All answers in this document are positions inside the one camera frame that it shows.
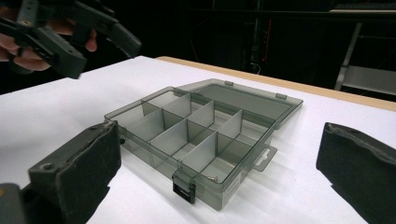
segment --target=box latch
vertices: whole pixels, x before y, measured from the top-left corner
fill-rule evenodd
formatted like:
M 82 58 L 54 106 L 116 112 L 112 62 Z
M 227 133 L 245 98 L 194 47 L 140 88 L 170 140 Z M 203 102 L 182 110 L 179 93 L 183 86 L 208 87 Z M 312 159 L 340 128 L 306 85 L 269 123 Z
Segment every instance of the box latch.
M 195 203 L 195 185 L 189 178 L 180 175 L 180 171 L 175 171 L 172 175 L 173 191 L 189 203 Z

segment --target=gray plastic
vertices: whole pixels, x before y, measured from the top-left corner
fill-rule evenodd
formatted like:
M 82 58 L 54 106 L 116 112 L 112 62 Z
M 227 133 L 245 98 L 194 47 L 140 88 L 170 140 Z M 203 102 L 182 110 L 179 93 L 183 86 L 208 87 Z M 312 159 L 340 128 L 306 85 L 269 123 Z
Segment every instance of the gray plastic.
M 251 169 L 275 156 L 270 135 L 302 100 L 209 79 L 168 87 L 105 115 L 123 145 L 174 181 L 174 192 L 220 210 Z

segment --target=wooden table edge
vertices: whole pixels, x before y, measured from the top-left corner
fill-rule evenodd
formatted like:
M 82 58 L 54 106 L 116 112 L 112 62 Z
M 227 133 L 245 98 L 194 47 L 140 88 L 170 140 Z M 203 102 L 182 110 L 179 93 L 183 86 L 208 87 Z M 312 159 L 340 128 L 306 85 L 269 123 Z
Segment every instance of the wooden table edge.
M 296 90 L 296 91 L 309 92 L 309 93 L 313 93 L 316 95 L 331 97 L 331 98 L 337 99 L 337 100 L 347 101 L 350 103 L 355 103 L 355 104 L 360 104 L 360 105 L 368 105 L 368 106 L 396 112 L 396 103 L 391 102 L 391 101 L 375 99 L 375 98 L 371 98 L 371 97 L 367 97 L 367 96 L 361 96 L 361 95 L 342 92 L 342 91 L 334 91 L 334 90 L 324 89 L 321 87 L 309 86 L 309 85 L 291 82 L 291 81 L 282 80 L 282 79 L 273 78 L 273 77 L 258 76 L 255 74 L 236 71 L 233 69 L 217 67 L 214 65 L 209 65 L 209 64 L 204 64 L 204 63 L 196 63 L 196 62 L 191 62 L 191 61 L 182 60 L 182 59 L 178 59 L 178 58 L 167 57 L 167 56 L 158 57 L 156 59 L 164 61 L 164 62 L 187 65 L 189 67 L 200 68 L 200 69 L 204 69 L 204 70 L 216 72 L 216 73 L 221 73 L 221 74 L 228 75 L 228 76 L 240 77 L 243 79 L 257 81 L 257 82 L 266 83 L 266 84 L 279 86 L 279 87 L 284 87 L 284 88 L 288 88 L 288 89 L 292 89 L 292 90 Z

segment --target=robotic hand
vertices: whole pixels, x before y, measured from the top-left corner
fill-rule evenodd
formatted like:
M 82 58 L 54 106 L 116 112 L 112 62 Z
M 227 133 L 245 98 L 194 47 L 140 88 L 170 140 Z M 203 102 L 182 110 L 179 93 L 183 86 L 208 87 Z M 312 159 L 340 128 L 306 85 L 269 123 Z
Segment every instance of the robotic hand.
M 125 29 L 114 18 L 113 11 L 99 0 L 22 0 L 20 6 L 15 0 L 0 0 L 0 3 L 20 9 L 16 21 L 0 18 L 0 33 L 15 38 L 21 46 L 19 54 L 24 48 L 31 47 L 35 54 L 64 77 L 79 78 L 87 60 L 71 44 L 84 45 L 91 30 L 104 34 L 127 57 L 133 58 L 141 48 L 139 39 Z M 46 26 L 48 21 L 65 19 L 76 22 L 71 44 Z M 32 72 L 12 60 L 10 67 L 20 74 Z
M 0 183 L 0 224 L 83 224 L 121 166 L 116 122 L 96 124 L 29 169 L 23 189 Z

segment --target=white tabletop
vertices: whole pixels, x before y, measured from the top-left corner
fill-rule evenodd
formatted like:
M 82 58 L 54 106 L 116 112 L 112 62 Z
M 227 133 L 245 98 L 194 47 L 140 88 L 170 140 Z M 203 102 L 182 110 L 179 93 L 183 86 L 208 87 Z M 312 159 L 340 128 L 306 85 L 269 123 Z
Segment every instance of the white tabletop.
M 316 169 L 325 122 L 358 129 L 396 147 L 396 112 L 357 105 L 137 57 L 0 96 L 0 183 L 29 183 L 27 170 L 104 115 L 168 86 L 218 78 L 303 99 L 278 131 L 278 152 L 264 172 L 252 170 L 221 210 L 197 199 L 191 205 L 172 181 L 122 150 L 122 166 L 89 223 L 364 223 Z

